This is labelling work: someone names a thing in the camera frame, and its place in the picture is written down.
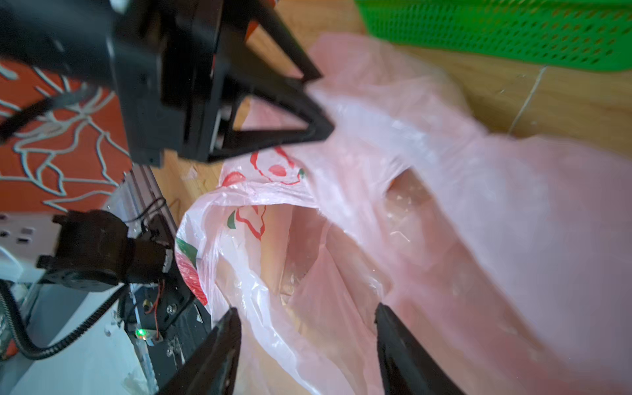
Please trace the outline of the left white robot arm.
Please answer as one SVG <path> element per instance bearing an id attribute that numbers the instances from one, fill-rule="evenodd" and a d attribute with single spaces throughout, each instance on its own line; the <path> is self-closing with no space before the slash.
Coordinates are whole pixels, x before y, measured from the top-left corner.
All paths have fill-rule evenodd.
<path id="1" fill-rule="evenodd" d="M 333 129 L 305 92 L 319 69 L 264 1 L 4 1 L 1 55 L 83 81 L 1 126 L 8 140 L 50 110 L 118 96 L 131 159 L 166 150 L 202 163 L 324 141 Z"/>

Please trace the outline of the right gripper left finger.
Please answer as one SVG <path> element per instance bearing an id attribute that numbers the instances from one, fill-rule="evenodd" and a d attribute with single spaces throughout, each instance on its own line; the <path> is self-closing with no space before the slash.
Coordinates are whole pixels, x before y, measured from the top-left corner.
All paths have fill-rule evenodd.
<path id="1" fill-rule="evenodd" d="M 238 309 L 232 307 L 158 394 L 232 395 L 240 359 L 241 339 L 242 324 Z"/>

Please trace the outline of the pink plastic bag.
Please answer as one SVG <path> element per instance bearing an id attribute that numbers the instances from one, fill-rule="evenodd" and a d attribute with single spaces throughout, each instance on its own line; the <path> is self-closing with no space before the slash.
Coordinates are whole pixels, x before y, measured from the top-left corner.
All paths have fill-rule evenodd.
<path id="1" fill-rule="evenodd" d="M 321 36 L 321 143 L 224 163 L 176 261 L 237 308 L 238 393 L 380 394 L 386 304 L 471 394 L 631 391 L 631 162 L 475 120 L 441 70 Z"/>

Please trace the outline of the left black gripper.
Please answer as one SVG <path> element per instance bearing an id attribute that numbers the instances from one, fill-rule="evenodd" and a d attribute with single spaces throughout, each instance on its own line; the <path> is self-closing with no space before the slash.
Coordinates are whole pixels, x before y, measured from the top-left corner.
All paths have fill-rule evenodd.
<path id="1" fill-rule="evenodd" d="M 276 146 L 326 140 L 334 123 L 306 88 L 323 76 L 273 6 L 245 7 L 299 69 L 215 64 L 223 1 L 129 1 L 107 45 L 129 154 L 138 165 L 163 165 L 163 153 L 214 163 Z M 271 120 L 238 125 L 240 107 Z"/>

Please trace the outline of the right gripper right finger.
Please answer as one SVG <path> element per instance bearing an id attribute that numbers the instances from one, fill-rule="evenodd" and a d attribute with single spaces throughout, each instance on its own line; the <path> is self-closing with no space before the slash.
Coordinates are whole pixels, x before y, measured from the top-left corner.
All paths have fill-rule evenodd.
<path id="1" fill-rule="evenodd" d="M 378 305 L 375 324 L 386 394 L 463 395 L 390 307 Z"/>

